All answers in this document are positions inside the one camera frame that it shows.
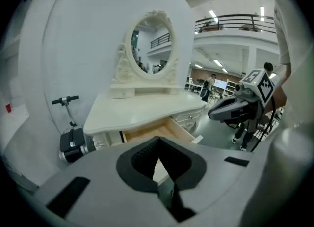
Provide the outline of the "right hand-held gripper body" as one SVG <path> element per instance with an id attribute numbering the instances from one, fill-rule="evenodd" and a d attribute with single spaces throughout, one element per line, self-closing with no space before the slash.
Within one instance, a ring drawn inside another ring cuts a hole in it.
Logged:
<path id="1" fill-rule="evenodd" d="M 266 105 L 274 93 L 274 85 L 265 69 L 254 69 L 235 86 L 234 95 L 247 102 L 247 132 L 254 133 Z"/>

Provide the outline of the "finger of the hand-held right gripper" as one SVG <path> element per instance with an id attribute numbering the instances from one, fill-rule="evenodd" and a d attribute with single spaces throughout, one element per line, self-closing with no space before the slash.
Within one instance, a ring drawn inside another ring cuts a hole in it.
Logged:
<path id="1" fill-rule="evenodd" d="M 238 119 L 245 114 L 247 106 L 248 101 L 240 97 L 224 98 L 208 111 L 208 117 L 216 121 Z"/>
<path id="2" fill-rule="evenodd" d="M 236 129 L 239 128 L 240 125 L 242 124 L 241 121 L 239 121 L 238 119 L 231 119 L 231 120 L 220 120 L 220 123 L 225 123 L 227 126 Z"/>

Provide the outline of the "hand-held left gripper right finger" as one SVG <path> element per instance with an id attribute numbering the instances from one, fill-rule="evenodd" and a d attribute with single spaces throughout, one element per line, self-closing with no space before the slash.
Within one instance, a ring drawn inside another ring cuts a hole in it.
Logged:
<path id="1" fill-rule="evenodd" d="M 253 154 L 158 139 L 166 180 L 158 186 L 160 215 L 198 215 L 240 178 Z"/>

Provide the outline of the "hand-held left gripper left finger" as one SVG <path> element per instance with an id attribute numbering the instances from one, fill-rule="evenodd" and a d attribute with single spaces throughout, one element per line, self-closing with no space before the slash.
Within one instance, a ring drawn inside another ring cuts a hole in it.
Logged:
<path id="1" fill-rule="evenodd" d="M 35 198 L 48 205 L 75 177 L 90 182 L 65 217 L 83 227 L 173 227 L 177 221 L 155 193 L 136 191 L 116 171 L 118 157 L 140 145 L 132 141 L 93 151 L 48 179 Z"/>

